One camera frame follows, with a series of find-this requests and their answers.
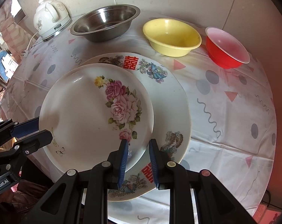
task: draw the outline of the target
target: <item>plate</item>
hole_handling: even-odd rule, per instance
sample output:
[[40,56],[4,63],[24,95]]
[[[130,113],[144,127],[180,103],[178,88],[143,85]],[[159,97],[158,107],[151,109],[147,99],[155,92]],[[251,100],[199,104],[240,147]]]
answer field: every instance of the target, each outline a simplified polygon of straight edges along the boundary
[[39,129],[52,132],[45,152],[63,173],[91,169],[129,141],[127,168],[143,155],[153,129],[153,108],[142,83],[109,64],[76,68],[49,90]]
[[[180,162],[191,139],[188,99],[174,75],[160,63],[135,53],[109,53],[87,60],[82,65],[107,63],[125,68],[146,88],[153,106],[152,138],[171,160]],[[109,201],[126,201],[155,188],[149,150],[125,173],[119,190],[109,190]]]

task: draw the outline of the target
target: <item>tablecloth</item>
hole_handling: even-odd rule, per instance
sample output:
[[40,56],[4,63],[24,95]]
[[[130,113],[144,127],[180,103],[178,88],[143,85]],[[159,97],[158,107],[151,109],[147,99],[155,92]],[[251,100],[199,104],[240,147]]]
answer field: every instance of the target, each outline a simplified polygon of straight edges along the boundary
[[[183,57],[161,55],[142,33],[142,25],[154,18],[166,16],[142,12],[124,35],[107,42],[73,36],[69,26],[36,45],[10,80],[0,116],[18,122],[37,117],[47,92],[65,73],[104,53],[139,53],[167,67],[187,94],[192,136],[181,164],[193,171],[209,169],[253,215],[270,178],[276,144],[272,92],[261,62],[250,55],[247,65],[220,68],[208,57],[204,28],[190,23],[202,45]],[[31,158],[53,181],[62,175],[43,149]],[[109,202],[108,215],[117,223],[168,223],[169,196],[169,191],[153,190],[134,200]]]

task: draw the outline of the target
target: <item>pink curtain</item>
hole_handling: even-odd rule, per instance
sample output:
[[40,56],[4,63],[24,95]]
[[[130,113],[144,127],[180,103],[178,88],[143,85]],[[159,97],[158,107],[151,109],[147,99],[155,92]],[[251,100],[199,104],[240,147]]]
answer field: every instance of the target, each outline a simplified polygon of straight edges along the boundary
[[20,63],[21,52],[27,48],[31,35],[14,22],[10,13],[11,4],[12,0],[6,0],[0,8],[0,32],[15,60]]

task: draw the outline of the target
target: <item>silver bolt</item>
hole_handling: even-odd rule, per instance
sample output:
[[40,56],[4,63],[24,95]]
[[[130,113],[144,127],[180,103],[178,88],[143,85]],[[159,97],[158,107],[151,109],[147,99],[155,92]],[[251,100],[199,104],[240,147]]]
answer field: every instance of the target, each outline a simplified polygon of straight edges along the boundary
[[76,171],[74,169],[70,169],[70,170],[67,171],[68,176],[73,176],[75,174],[76,174]]
[[111,163],[109,161],[103,161],[102,162],[103,167],[109,167],[110,165],[111,165]]
[[203,176],[205,176],[205,177],[208,177],[208,176],[211,174],[211,172],[208,171],[208,170],[203,170],[203,171],[201,172],[201,174],[202,174]]
[[175,167],[176,163],[174,161],[169,161],[169,162],[167,162],[167,166],[168,167]]

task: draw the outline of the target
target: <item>electric kettle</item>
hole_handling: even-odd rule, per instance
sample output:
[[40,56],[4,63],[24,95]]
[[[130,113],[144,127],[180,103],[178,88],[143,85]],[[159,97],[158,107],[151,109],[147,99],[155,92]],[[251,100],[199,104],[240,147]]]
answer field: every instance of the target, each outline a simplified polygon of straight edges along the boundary
[[40,37],[46,40],[62,29],[70,20],[65,6],[58,1],[39,0],[33,23]]

